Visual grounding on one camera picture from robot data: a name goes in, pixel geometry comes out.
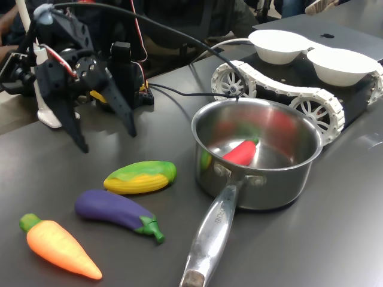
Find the laptop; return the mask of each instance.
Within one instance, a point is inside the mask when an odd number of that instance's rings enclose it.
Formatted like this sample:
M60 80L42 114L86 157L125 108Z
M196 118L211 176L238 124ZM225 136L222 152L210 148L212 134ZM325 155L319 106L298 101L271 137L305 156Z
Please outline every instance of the laptop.
M383 39L341 26L321 17L302 14L256 25L253 28L254 30L275 29L297 33L319 44L355 51L383 63Z

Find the toy vegetable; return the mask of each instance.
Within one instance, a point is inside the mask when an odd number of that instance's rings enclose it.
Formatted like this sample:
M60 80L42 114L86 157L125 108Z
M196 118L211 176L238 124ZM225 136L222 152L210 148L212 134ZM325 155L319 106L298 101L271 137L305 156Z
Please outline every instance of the toy vegetable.
M80 244L58 223L30 213L20 219L29 247L47 261L92 279L102 274Z
M247 166L252 162L254 155L256 154L257 143L258 139L254 141L243 141L240 145L231 150L231 152L225 154L222 158L232 163Z
M83 218L109 221L140 234L153 234L159 243L165 239L156 216L134 201L109 191L85 191L76 200L74 209Z
M147 193L167 186L176 175L173 163L143 161L116 170L104 181L104 187L117 194Z

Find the saucepan handle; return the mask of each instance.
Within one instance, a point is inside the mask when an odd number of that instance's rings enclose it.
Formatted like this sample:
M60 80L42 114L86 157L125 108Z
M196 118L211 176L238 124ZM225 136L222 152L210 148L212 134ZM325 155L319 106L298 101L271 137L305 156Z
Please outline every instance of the saucepan handle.
M229 179L210 205L191 245L180 287L206 287L223 253L243 183Z

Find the toy red chili pepper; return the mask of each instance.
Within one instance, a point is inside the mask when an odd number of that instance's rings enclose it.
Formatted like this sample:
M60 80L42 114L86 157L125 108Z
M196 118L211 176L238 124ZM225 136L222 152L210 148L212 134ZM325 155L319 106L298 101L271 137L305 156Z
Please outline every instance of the toy red chili pepper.
M258 143L258 139L255 139L253 141L243 141L231 152L229 152L228 154L225 154L222 158L231 163L247 166L251 163L251 161L254 158L254 155L256 154L257 143Z

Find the orange carrot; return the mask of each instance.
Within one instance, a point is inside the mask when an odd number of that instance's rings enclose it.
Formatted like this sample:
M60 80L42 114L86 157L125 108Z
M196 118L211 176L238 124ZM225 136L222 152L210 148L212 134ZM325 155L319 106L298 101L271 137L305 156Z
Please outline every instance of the orange carrot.
M20 228L27 232L29 247L47 261L92 279L102 278L100 270L81 245L58 223L42 221L29 213L20 219Z

